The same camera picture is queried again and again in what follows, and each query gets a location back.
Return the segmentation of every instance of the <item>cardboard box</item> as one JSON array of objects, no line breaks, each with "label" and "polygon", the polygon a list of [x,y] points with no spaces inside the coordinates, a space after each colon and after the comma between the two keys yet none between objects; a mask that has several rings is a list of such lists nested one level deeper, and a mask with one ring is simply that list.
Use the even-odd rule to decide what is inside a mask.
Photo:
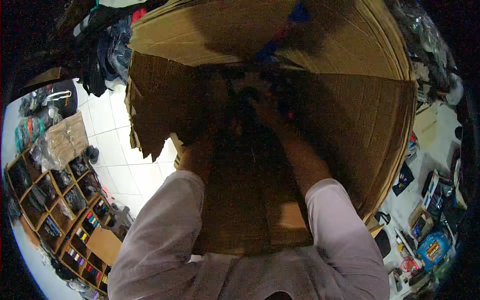
[{"label": "cardboard box", "polygon": [[[201,68],[254,58],[288,24],[294,3],[171,0],[134,23],[125,99],[132,146],[157,157],[169,133],[185,136],[205,108],[220,120],[225,83]],[[311,142],[329,154],[334,178],[368,222],[398,175],[413,125],[416,89],[406,45],[380,0],[305,6],[310,21],[291,26],[276,55],[304,93]],[[261,168],[249,153],[213,162],[198,252],[257,254],[312,242],[288,162],[257,159]]]},{"label": "cardboard box", "polygon": [[121,240],[111,230],[97,227],[86,246],[107,265],[113,265],[120,252],[121,244]]},{"label": "cardboard box", "polygon": [[61,171],[87,147],[85,124],[78,111],[48,128],[35,141],[30,153],[44,168]]}]

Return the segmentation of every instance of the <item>red item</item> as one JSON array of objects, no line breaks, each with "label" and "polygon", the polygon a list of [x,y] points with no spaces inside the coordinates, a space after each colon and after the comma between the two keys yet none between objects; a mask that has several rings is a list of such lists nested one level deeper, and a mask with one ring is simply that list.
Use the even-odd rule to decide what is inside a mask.
[{"label": "red item", "polygon": [[147,13],[147,9],[145,9],[145,8],[141,8],[141,9],[137,10],[136,12],[134,12],[133,15],[132,15],[132,24],[135,23],[136,21],[138,21],[146,13]]}]

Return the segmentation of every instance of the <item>floor tile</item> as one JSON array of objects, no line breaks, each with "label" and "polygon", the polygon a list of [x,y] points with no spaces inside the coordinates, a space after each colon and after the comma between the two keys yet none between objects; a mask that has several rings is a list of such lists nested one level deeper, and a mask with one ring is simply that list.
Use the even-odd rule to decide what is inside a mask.
[{"label": "floor tile", "polygon": [[[91,136],[88,138],[88,144],[92,145],[95,148],[98,148],[98,142],[96,141],[96,136]],[[98,155],[98,160],[96,164],[92,164],[93,167],[105,167],[105,161],[103,160],[102,153]]]},{"label": "floor tile", "polygon": [[112,106],[113,120],[115,121],[115,127],[120,128],[130,125],[130,118],[125,106],[125,86],[117,85],[115,90],[111,92],[110,103]]},{"label": "floor tile", "polygon": [[103,156],[106,166],[120,166],[127,164],[116,130],[96,135],[96,140],[98,142],[98,149]]},{"label": "floor tile", "polygon": [[120,202],[121,204],[128,206],[130,209],[130,214],[133,217],[137,217],[138,213],[145,205],[146,201],[141,195],[128,195],[128,194],[118,194],[112,193],[113,198],[115,198],[115,203]]},{"label": "floor tile", "polygon": [[77,106],[79,107],[83,103],[88,101],[88,94],[85,91],[84,87],[81,84],[77,83],[78,78],[72,79],[73,85],[75,85],[75,89],[77,90]]},{"label": "floor tile", "polygon": [[155,160],[157,163],[173,162],[177,157],[177,149],[173,145],[172,139],[168,138],[163,144],[162,153]]},{"label": "floor tile", "polygon": [[107,187],[109,193],[118,192],[117,187],[113,183],[112,177],[108,172],[106,167],[102,168],[93,168],[98,175],[98,179],[100,180],[100,184],[102,188]]},{"label": "floor tile", "polygon": [[92,119],[90,118],[90,109],[88,108],[88,103],[84,103],[78,107],[78,110],[82,112],[82,118],[84,119],[85,132],[87,136],[92,136],[95,134],[92,126]]},{"label": "floor tile", "polygon": [[115,129],[108,90],[100,97],[95,97],[93,94],[90,95],[88,106],[95,134]]},{"label": "floor tile", "polygon": [[144,159],[142,152],[138,148],[132,149],[130,146],[130,125],[117,129],[117,133],[120,139],[120,145],[127,160],[128,165],[138,165],[138,164],[151,164],[152,155],[150,154]]},{"label": "floor tile", "polygon": [[143,199],[145,202],[147,202],[148,200],[150,200],[150,198],[152,198],[153,195],[142,195]]},{"label": "floor tile", "polygon": [[177,169],[173,166],[172,162],[169,163],[158,163],[158,166],[160,167],[160,173],[162,174],[163,178],[167,178],[170,174],[175,172]]},{"label": "floor tile", "polygon": [[118,193],[140,195],[128,166],[107,167]]},{"label": "floor tile", "polygon": [[163,183],[158,164],[129,165],[140,194],[153,195]]}]

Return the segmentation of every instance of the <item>hand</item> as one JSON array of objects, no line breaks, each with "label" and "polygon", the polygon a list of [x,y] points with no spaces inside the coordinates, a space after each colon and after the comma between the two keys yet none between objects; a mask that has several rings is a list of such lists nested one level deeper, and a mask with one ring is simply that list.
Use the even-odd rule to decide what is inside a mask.
[{"label": "hand", "polygon": [[206,185],[211,167],[210,158],[214,150],[212,139],[206,135],[202,136],[190,146],[182,146],[182,150],[178,170],[195,173]]},{"label": "hand", "polygon": [[261,103],[253,103],[257,116],[263,123],[276,127],[282,122],[277,110],[278,102],[271,94],[266,94]]}]

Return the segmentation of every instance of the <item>clothing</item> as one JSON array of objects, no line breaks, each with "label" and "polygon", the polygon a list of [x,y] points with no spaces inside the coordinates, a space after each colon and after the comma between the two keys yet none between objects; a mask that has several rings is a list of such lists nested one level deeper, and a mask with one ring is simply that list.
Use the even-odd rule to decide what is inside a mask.
[{"label": "clothing", "polygon": [[111,300],[389,298],[387,272],[374,239],[334,179],[306,195],[316,246],[258,257],[206,254],[188,262],[202,226],[204,184],[175,171],[145,204],[108,276]]}]

